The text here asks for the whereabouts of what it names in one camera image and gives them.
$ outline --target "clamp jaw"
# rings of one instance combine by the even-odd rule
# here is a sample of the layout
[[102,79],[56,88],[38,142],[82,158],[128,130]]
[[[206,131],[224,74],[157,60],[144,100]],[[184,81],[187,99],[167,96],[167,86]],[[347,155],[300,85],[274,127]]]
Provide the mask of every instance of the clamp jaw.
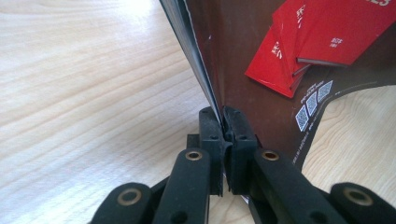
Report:
[[209,195],[248,197],[256,223],[396,223],[396,210],[352,183],[330,194],[315,188],[281,152],[262,148],[239,110],[224,107],[224,130],[210,107],[199,113],[200,133],[189,134],[172,173],[152,188],[113,189],[96,211],[97,223],[207,223]]

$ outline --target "red booklet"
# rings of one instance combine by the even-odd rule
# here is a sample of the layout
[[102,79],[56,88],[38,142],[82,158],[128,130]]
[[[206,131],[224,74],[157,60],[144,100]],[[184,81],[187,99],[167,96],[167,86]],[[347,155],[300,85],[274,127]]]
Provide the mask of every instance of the red booklet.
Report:
[[285,71],[284,60],[280,43],[273,29],[270,28],[245,74],[291,98],[301,79],[297,79],[294,83],[290,82]]
[[303,22],[305,0],[288,0],[278,8],[273,18],[273,30],[280,42],[280,48],[285,58],[286,71],[291,82],[299,79],[307,64],[296,61],[296,39]]
[[302,63],[351,65],[396,21],[392,0],[308,0],[306,9],[298,53]]

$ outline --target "metal rivet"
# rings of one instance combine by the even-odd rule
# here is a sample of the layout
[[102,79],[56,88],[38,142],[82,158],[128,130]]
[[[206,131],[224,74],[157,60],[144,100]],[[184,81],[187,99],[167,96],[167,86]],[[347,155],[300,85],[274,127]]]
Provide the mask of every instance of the metal rivet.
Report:
[[141,198],[142,192],[139,189],[125,189],[117,198],[117,202],[120,205],[129,206],[139,202]]
[[186,153],[186,158],[189,161],[198,161],[202,158],[202,153],[199,151],[189,151]]
[[277,160],[279,160],[279,156],[274,151],[271,151],[271,150],[265,150],[262,153],[262,157],[265,158],[268,161],[277,161]]
[[370,206],[373,204],[373,199],[363,191],[353,188],[345,188],[344,195],[353,203],[362,206]]

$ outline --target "light wood grain surface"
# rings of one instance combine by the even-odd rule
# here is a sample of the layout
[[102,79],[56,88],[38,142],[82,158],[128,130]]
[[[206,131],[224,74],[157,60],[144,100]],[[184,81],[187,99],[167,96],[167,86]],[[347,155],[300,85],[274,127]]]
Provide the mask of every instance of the light wood grain surface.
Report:
[[[87,223],[115,187],[171,172],[208,106],[156,0],[0,3],[0,223]],[[304,174],[396,205],[396,88],[331,103]],[[211,197],[210,223],[252,223]]]

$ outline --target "dark brown surface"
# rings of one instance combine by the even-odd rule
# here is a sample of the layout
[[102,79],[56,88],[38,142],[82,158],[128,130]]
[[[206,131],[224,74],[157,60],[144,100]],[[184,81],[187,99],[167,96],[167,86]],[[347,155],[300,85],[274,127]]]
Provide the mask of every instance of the dark brown surface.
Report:
[[[272,13],[283,1],[187,1],[193,29],[214,92],[222,105],[241,109],[262,145],[287,153],[298,167],[304,162],[326,105],[333,99],[361,89],[396,83],[396,25],[393,24],[353,66],[313,66],[293,99],[283,97],[246,77],[256,50],[269,26]],[[330,94],[300,132],[296,114],[307,90],[332,81]]]

